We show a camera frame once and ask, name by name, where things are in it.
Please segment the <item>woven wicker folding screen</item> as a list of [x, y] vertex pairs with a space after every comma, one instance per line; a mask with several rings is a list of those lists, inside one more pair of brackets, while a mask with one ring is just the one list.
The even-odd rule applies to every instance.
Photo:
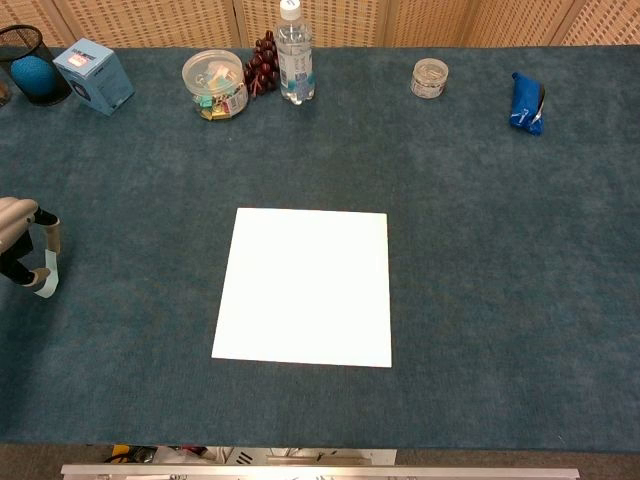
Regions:
[[[640, 0], [300, 0], [319, 47], [640, 45]], [[47, 45], [250, 47], [280, 0], [0, 0]]]

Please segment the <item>clear plastic water bottle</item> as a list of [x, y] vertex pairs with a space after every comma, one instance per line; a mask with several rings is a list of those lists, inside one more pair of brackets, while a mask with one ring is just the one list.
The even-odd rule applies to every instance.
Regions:
[[280, 19], [274, 35], [282, 96], [301, 105], [314, 97], [316, 79], [312, 61], [312, 29], [302, 15], [300, 0], [280, 0]]

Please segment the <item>small light blue strip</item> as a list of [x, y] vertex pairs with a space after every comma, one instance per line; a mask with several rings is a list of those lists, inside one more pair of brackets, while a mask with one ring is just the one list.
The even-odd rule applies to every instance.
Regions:
[[44, 250], [45, 253], [45, 269], [44, 276], [37, 284], [34, 294], [41, 298], [50, 298], [56, 291], [59, 283], [59, 273], [57, 265], [57, 254], [49, 249]]

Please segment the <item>blue felt table cloth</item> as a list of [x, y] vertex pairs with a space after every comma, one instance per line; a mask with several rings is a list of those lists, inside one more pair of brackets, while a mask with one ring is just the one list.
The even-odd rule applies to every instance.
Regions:
[[[207, 122], [183, 48], [135, 95], [0, 109], [0, 195], [62, 221], [42, 299], [0, 276], [0, 443], [640, 452], [640, 46], [314, 52], [315, 97]], [[519, 72], [540, 136], [510, 125]], [[393, 365], [211, 356], [236, 210], [388, 217]]]

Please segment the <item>clear jar of binder clips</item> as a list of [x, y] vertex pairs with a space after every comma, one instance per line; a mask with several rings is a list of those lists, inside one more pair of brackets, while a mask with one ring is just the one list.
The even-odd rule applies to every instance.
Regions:
[[248, 104], [243, 64], [226, 50], [205, 50], [183, 65], [182, 79], [198, 114], [207, 121], [231, 119]]

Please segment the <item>blue textured ball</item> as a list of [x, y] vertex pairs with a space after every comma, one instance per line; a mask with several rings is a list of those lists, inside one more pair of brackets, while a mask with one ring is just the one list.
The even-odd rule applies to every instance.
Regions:
[[46, 96], [55, 89], [55, 72], [40, 57], [25, 56], [15, 60], [11, 63], [10, 72], [16, 84], [27, 94]]

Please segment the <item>blue fabric pouch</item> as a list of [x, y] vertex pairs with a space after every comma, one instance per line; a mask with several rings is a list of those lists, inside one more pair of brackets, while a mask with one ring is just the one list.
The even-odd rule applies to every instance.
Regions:
[[540, 136], [544, 129], [545, 88], [540, 82], [519, 72], [513, 72], [512, 79], [514, 88], [509, 123], [534, 136]]

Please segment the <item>small jar of paper clips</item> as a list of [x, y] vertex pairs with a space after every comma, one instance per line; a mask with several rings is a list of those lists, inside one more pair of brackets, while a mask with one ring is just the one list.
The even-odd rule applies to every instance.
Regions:
[[435, 58], [416, 62], [411, 79], [411, 91], [422, 99], [435, 99], [445, 90], [449, 69], [446, 63]]

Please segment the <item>dark red grape bunch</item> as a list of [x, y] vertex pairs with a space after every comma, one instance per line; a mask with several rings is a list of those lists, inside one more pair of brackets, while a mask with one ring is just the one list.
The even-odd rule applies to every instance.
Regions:
[[279, 89], [280, 66], [273, 31], [267, 30], [255, 41], [252, 56], [244, 64], [243, 75], [252, 98]]

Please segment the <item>black mesh pen cup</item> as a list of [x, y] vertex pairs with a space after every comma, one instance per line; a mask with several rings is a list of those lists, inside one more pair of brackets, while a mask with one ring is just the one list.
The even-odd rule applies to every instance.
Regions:
[[[33, 96], [27, 94], [13, 80], [10, 72], [11, 63], [25, 56], [40, 57], [48, 62], [54, 70], [56, 85], [55, 89], [49, 95]], [[28, 101], [34, 105], [54, 105], [63, 101], [71, 94], [69, 85], [54, 65], [53, 60], [54, 57], [45, 44], [42, 33], [35, 26], [17, 24], [0, 28], [0, 67]]]

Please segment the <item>light blue cardboard box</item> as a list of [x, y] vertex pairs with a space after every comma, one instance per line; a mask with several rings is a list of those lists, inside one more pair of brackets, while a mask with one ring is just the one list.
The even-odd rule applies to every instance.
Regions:
[[79, 39], [53, 63], [72, 91], [103, 115], [111, 116], [135, 93], [116, 53], [89, 39]]

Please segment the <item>aluminium profile rail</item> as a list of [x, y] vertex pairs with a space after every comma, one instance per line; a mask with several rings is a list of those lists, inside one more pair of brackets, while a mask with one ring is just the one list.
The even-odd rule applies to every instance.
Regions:
[[66, 464], [63, 480], [580, 480], [576, 469]]

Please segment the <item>white paper sheet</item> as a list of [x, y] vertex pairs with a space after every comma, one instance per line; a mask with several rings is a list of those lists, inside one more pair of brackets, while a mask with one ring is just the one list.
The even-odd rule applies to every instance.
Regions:
[[238, 209], [211, 356], [391, 367], [386, 214]]

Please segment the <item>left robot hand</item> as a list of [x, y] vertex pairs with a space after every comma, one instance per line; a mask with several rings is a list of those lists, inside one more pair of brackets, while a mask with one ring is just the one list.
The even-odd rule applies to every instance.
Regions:
[[43, 210], [33, 199], [0, 198], [0, 274], [25, 288], [44, 284], [52, 275], [51, 267], [29, 270], [21, 259], [33, 251], [29, 229], [40, 225], [47, 237], [48, 250], [60, 253], [60, 220]]

